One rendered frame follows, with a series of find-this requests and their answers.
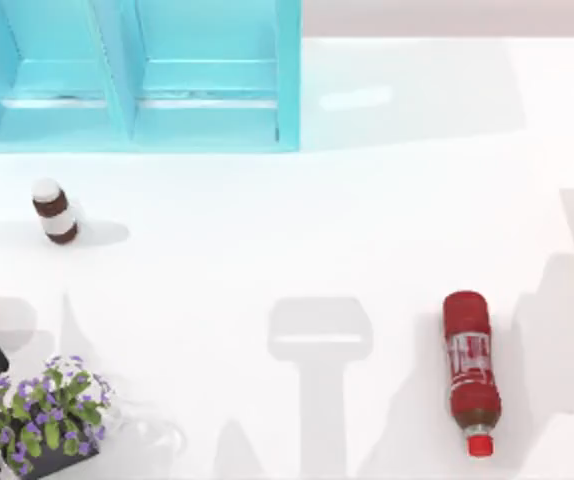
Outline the red bottle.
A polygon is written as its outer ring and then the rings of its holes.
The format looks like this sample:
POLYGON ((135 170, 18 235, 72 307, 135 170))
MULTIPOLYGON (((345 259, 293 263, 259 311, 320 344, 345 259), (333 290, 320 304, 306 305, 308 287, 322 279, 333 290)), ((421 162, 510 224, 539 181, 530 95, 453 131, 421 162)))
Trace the red bottle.
POLYGON ((468 454, 494 453, 492 432, 502 413, 492 367, 492 330, 488 304, 478 292, 461 290, 445 297, 443 332, 450 368, 449 402, 468 454))

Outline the brown white-capped medicine bottle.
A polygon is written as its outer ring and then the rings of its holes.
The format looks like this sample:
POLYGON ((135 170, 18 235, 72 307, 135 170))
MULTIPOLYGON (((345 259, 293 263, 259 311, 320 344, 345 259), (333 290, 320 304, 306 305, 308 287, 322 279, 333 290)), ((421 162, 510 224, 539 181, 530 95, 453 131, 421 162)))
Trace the brown white-capped medicine bottle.
POLYGON ((73 242, 79 232, 78 222, 60 184, 51 178, 41 178, 32 185, 31 195, 47 238, 58 245, 73 242))

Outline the light blue rack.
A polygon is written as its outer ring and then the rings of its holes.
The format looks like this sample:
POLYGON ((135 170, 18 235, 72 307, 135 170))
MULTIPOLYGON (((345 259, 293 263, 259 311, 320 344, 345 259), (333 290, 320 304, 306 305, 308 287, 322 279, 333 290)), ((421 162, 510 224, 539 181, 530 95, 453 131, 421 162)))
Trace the light blue rack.
POLYGON ((0 153, 300 146, 303 0, 0 0, 0 153))

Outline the purple flowering potted plant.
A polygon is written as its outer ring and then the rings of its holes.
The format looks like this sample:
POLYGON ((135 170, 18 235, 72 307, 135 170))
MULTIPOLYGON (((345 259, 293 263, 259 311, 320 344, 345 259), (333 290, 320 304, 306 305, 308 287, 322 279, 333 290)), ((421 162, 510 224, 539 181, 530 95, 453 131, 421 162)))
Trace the purple flowering potted plant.
POLYGON ((42 373, 0 374, 0 480, 41 480, 100 452, 115 390, 77 355, 55 356, 42 373))

